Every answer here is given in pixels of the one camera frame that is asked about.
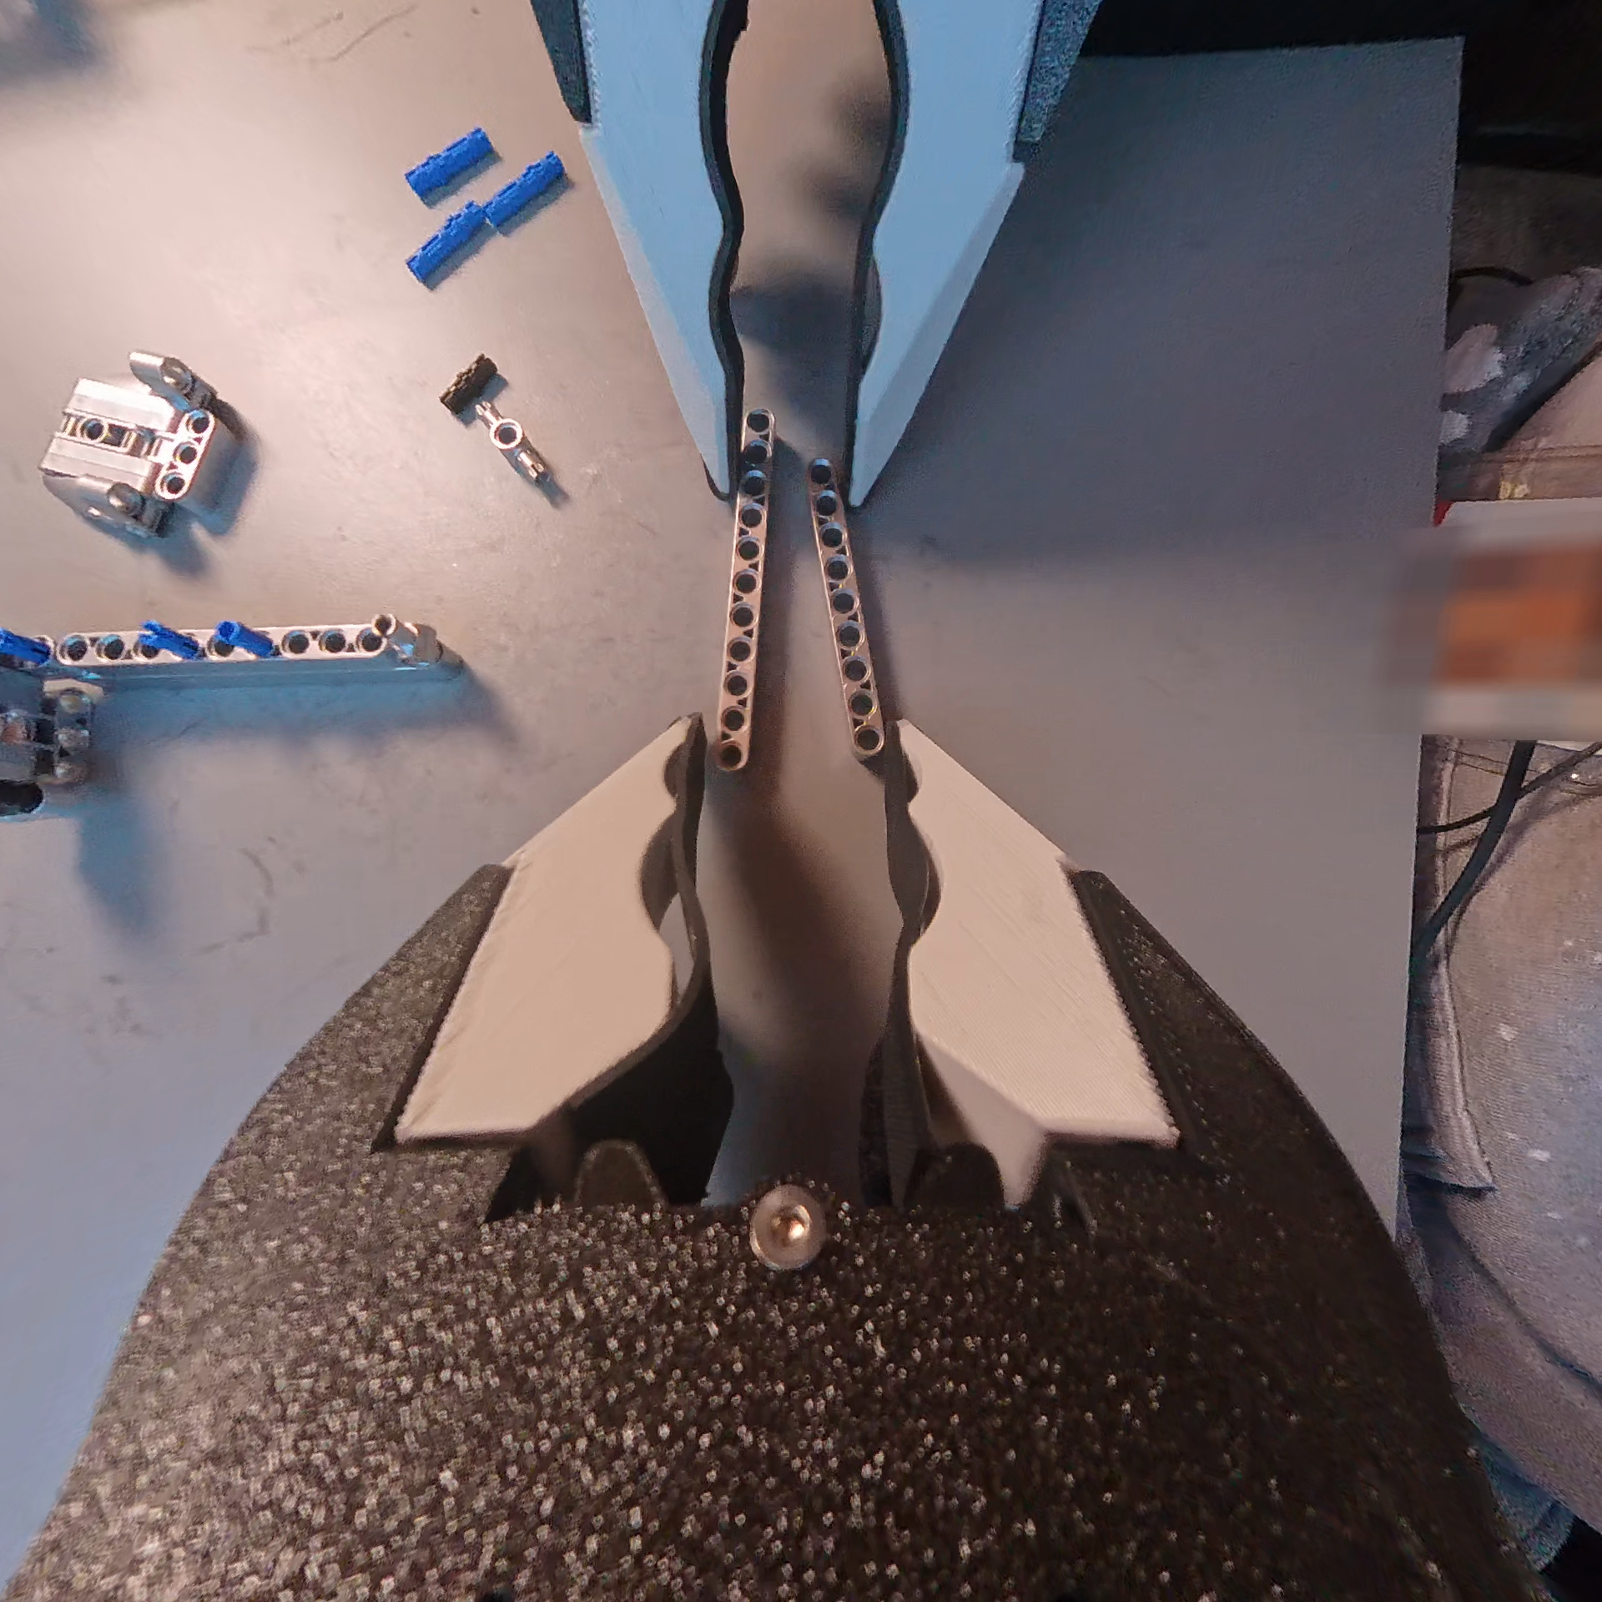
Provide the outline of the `long grey beam with pins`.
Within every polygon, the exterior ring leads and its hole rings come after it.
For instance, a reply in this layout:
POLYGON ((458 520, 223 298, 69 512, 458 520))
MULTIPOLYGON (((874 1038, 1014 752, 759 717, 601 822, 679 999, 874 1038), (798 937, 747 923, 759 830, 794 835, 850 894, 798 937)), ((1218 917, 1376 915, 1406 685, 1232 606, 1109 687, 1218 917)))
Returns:
POLYGON ((6 668, 30 670, 39 676, 74 678, 108 687, 154 687, 154 685, 244 685, 287 683, 303 685, 336 678, 384 676, 427 672, 443 676, 460 670, 464 660, 441 641, 435 629, 412 623, 392 613, 379 613, 359 623, 377 623, 392 635, 392 645, 380 656, 330 656, 316 660, 273 660, 273 662, 215 662, 203 660, 195 666, 154 664, 119 666, 106 670, 73 670, 55 664, 53 654, 61 637, 2 631, 2 660, 6 668))

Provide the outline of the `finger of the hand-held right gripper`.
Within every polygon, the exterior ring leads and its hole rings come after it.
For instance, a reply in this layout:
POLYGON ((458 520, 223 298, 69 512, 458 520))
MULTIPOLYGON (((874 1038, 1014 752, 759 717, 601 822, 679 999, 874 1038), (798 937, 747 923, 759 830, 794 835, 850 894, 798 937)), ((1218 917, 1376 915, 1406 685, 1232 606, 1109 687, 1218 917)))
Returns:
POLYGON ((877 342, 860 378, 852 500, 895 452, 1020 188, 1014 138, 1039 1, 911 1, 899 19, 899 153, 874 227, 877 342))
POLYGON ((591 120, 581 132, 671 389, 729 498, 745 362, 731 317, 743 200, 727 77, 747 3, 581 1, 591 120))

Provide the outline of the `pale patterned cloth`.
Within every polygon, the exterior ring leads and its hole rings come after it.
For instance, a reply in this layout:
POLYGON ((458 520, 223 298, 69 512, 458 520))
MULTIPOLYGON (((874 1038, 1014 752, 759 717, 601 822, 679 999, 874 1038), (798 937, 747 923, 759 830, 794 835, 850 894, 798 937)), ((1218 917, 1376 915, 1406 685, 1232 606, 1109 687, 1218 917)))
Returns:
POLYGON ((1528 1560, 1600 1514, 1600 759, 1421 752, 1400 1243, 1528 1560))

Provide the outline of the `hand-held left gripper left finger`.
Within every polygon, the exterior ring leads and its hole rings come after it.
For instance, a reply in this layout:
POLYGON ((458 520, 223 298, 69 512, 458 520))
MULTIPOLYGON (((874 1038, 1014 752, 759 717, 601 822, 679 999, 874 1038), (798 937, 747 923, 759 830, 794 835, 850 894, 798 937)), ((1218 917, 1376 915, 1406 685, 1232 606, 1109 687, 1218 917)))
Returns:
POLYGON ((706 752, 681 717, 505 861, 398 1147, 517 1149, 534 1194, 575 1198, 620 1140, 665 1200, 706 1196, 731 1116, 696 898, 706 752))

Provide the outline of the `silver engine block piece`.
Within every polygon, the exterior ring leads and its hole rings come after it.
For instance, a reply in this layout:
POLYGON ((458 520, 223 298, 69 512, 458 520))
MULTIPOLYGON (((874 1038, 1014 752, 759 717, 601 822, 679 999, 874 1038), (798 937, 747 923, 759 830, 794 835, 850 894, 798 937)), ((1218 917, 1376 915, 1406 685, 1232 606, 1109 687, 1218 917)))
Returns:
POLYGON ((92 775, 102 691, 74 678, 2 670, 2 818, 24 818, 92 775))
POLYGON ((133 350, 129 368, 127 379, 76 383, 41 477, 84 520, 160 537, 176 508, 217 508, 244 434, 217 389, 182 358, 133 350))

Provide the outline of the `person's black clothing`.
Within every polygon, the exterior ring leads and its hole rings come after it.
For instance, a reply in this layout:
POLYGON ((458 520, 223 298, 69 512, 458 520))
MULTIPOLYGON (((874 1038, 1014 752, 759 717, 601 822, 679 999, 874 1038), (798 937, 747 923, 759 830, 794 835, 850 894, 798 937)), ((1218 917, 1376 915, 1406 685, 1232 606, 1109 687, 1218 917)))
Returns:
POLYGON ((1088 56, 1164 56, 1441 38, 1501 1, 1104 1, 1088 56))

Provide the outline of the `short grey building beam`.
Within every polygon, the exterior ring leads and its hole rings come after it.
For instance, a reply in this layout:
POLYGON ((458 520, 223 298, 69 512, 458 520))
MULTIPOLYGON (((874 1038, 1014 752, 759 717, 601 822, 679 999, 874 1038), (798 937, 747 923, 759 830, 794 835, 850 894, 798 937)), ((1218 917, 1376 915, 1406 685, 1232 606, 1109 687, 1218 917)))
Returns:
POLYGON ((852 752, 866 763, 883 750, 887 732, 844 494, 829 457, 815 457, 807 465, 807 494, 852 752))

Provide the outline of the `small grey pin connector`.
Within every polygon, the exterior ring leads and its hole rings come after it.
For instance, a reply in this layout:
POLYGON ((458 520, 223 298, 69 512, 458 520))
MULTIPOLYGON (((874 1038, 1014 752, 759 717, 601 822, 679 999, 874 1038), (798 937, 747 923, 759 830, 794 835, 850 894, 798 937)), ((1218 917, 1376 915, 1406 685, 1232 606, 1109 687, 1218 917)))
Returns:
POLYGON ((472 413, 488 428, 495 450, 523 479, 532 483, 550 481, 550 465, 529 440, 523 422, 503 415, 494 401, 484 397, 474 401, 472 413))

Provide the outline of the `long blue pin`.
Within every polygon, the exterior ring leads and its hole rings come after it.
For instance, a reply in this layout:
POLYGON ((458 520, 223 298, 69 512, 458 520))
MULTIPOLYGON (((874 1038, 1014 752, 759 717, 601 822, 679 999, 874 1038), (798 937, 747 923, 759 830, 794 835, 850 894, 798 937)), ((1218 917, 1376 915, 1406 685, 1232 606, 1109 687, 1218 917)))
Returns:
POLYGON ((404 173, 404 179, 423 202, 431 202, 437 194, 451 190, 464 177, 490 163, 495 153, 490 132, 474 126, 443 149, 419 159, 404 173))
POLYGON ((540 155, 507 185, 495 188, 484 202, 482 208, 492 224, 492 229, 511 229, 529 208, 542 202, 550 190, 558 188, 566 181, 568 173, 562 155, 554 149, 540 155))
POLYGON ((492 229, 484 204, 468 202, 453 212, 410 257, 408 268, 421 284, 435 282, 449 272, 464 251, 476 247, 480 235, 492 229))

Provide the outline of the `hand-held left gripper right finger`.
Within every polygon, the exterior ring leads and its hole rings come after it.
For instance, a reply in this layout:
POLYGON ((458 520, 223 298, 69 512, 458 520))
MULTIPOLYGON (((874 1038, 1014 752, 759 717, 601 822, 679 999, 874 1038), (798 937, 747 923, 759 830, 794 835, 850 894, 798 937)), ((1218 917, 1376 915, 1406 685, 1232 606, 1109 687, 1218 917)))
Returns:
POLYGON ((885 752, 901 912, 862 1110, 874 1204, 975 1173, 983 1206, 1031 1198, 1059 1141, 1172 1149, 1180 1124, 1086 908, 1098 874, 911 721, 885 752))

